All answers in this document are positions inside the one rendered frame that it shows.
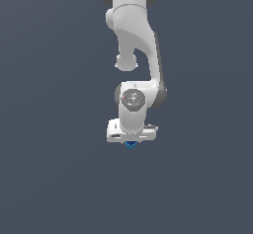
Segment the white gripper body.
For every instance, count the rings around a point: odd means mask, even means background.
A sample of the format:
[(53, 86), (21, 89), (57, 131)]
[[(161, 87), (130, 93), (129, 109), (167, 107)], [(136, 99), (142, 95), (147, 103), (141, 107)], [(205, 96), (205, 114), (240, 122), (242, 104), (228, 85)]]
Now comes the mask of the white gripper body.
[(156, 138), (156, 131), (158, 127), (152, 124), (145, 125), (142, 132), (137, 134), (127, 134), (120, 127), (120, 120), (118, 118), (111, 119), (107, 127), (107, 141), (108, 142), (120, 142), (143, 140), (154, 140)]

